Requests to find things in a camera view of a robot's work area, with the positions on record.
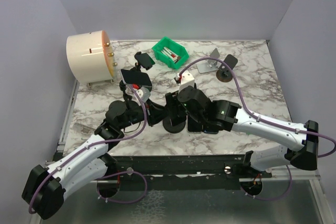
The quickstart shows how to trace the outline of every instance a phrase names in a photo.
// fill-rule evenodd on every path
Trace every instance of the marble table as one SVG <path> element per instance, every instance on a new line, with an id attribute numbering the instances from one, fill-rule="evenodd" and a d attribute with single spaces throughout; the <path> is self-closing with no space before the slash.
<path id="1" fill-rule="evenodd" d="M 157 61 L 152 47 L 157 41 L 112 41 L 118 69 L 134 66 L 134 54 L 147 52 L 156 64 L 147 71 L 153 83 L 151 100 L 165 105 L 164 95 L 178 89 L 173 77 L 177 71 Z M 189 60 L 208 56 L 215 48 L 224 59 L 232 54 L 238 59 L 234 71 L 247 106 L 264 115 L 290 121 L 281 87 L 265 41 L 176 41 L 184 46 L 190 55 Z M 196 65 L 190 68 L 196 79 L 197 88 L 212 100 L 229 100 L 241 104 L 234 81 L 223 83 L 217 80 L 216 72 L 200 74 Z M 122 100 L 119 83 L 105 81 L 92 86 L 80 85 L 69 132 L 66 138 L 64 155 L 81 145 L 104 119 L 109 104 Z M 119 143 L 109 153 L 120 155 L 202 155 L 202 154 L 243 154 L 250 150 L 263 150 L 277 143 L 261 137 L 236 132 L 218 134 L 189 133 L 184 129 L 179 134 L 164 130 L 162 123 L 145 128 L 138 137 Z"/>

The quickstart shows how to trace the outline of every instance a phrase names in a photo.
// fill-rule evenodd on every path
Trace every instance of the gray wall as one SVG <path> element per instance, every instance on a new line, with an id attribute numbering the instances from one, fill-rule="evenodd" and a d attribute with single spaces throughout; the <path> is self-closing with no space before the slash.
<path id="1" fill-rule="evenodd" d="M 78 33 L 113 39 L 270 39 L 292 0 L 61 0 Z"/>
<path id="2" fill-rule="evenodd" d="M 59 0 L 0 0 L 0 223 L 27 223 L 30 170 L 52 157 L 74 77 L 76 31 Z"/>
<path id="3" fill-rule="evenodd" d="M 293 0 L 269 48 L 293 120 L 315 120 L 336 138 L 336 0 Z M 320 140 L 320 153 L 331 148 Z M 319 159 L 334 216 L 335 163 L 336 154 Z"/>

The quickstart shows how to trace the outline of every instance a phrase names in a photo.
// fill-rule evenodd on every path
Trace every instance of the metal bolt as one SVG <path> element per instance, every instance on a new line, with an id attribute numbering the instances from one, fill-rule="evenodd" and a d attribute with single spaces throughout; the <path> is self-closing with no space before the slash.
<path id="1" fill-rule="evenodd" d="M 128 172 L 127 174 L 131 176 L 131 175 L 133 174 L 134 170 L 133 170 L 132 167 L 128 167 L 128 168 L 126 169 L 126 172 Z"/>
<path id="2" fill-rule="evenodd" d="M 226 174 L 230 174 L 230 173 L 231 173 L 231 167 L 229 167 L 229 166 L 225 166 L 225 168 L 224 168 L 224 172 L 225 172 Z"/>

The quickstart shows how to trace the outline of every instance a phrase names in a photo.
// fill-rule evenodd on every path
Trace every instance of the gray floor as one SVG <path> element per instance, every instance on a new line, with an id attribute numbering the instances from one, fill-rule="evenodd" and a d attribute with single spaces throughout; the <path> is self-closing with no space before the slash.
<path id="1" fill-rule="evenodd" d="M 287 181 L 264 182 L 263 197 L 282 194 Z M 141 192 L 120 192 L 116 197 L 133 199 Z M 150 191 L 133 205 L 105 203 L 97 199 L 91 183 L 69 197 L 62 208 L 43 224 L 319 224 L 322 223 L 308 180 L 293 182 L 291 193 L 273 202 L 253 200 L 241 191 L 188 190 Z"/>

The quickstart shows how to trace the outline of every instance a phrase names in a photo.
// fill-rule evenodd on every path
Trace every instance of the green plastic bin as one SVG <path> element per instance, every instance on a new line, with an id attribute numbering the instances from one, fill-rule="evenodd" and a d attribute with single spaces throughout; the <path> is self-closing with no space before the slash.
<path id="1" fill-rule="evenodd" d="M 161 53 L 164 47 L 168 47 L 178 56 L 181 56 L 181 59 L 177 63 L 174 63 L 171 58 Z M 152 47 L 152 49 L 154 51 L 155 58 L 159 61 L 162 61 L 172 69 L 179 69 L 182 66 L 182 64 L 185 63 L 189 58 L 189 55 L 185 50 L 185 48 L 179 45 L 178 43 L 172 41 L 168 37 L 163 37 L 158 43 L 155 44 L 154 47 Z"/>

